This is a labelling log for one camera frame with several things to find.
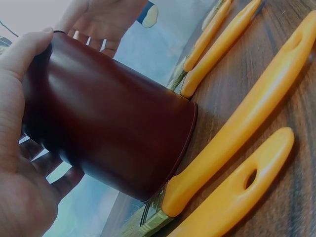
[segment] orange handle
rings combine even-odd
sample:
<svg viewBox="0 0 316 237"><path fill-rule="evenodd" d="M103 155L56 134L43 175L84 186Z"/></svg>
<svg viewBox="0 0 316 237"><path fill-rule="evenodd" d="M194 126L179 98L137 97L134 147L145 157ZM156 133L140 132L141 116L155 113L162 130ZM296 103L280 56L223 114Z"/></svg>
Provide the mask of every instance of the orange handle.
<svg viewBox="0 0 316 237"><path fill-rule="evenodd" d="M194 94L206 74L214 67L249 24L260 3L260 0L253 0L231 21L199 63L187 74L181 89L182 96L190 98Z"/></svg>
<svg viewBox="0 0 316 237"><path fill-rule="evenodd" d="M214 18L211 20L211 22L208 24L206 27L205 31L202 33L202 35L199 37L197 40L194 49L192 53L188 56L186 59L183 70L185 72L191 71L195 64L197 63L199 57L202 55L203 51L211 41L211 39L214 37L216 34L218 28L221 26L223 23L227 12L230 9L232 0L226 0L223 5L219 8L218 12L214 16Z"/></svg>
<svg viewBox="0 0 316 237"><path fill-rule="evenodd" d="M168 237L220 237L257 203L282 168L294 143L288 127L268 138ZM248 187L252 174L255 179Z"/></svg>
<svg viewBox="0 0 316 237"><path fill-rule="evenodd" d="M193 195L239 150L289 90L316 39L311 12L281 48L232 116L200 154L165 190L162 210L179 215Z"/></svg>

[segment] hanging hole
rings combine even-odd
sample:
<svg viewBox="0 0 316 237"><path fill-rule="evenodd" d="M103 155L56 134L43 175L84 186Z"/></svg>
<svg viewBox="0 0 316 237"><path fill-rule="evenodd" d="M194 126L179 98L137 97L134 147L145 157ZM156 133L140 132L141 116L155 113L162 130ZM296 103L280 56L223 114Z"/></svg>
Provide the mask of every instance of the hanging hole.
<svg viewBox="0 0 316 237"><path fill-rule="evenodd" d="M254 171L251 172L251 174L248 176L248 178L245 181L245 185L244 185L245 190L248 189L250 185L252 185L252 183L256 179L256 176L257 176L257 170L255 169Z"/></svg>
<svg viewBox="0 0 316 237"><path fill-rule="evenodd" d="M302 32L297 32L296 34L292 35L291 38L288 40L287 44L284 45L285 51L292 51L294 50L302 41L303 34Z"/></svg>

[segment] dark red cup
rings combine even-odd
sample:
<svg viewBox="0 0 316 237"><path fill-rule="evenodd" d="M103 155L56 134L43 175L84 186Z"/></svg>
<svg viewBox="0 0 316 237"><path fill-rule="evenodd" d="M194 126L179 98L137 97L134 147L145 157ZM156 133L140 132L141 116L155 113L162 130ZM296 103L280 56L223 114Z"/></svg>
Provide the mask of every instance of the dark red cup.
<svg viewBox="0 0 316 237"><path fill-rule="evenodd" d="M63 32L23 80L23 130L53 155L140 201L174 174L197 105Z"/></svg>

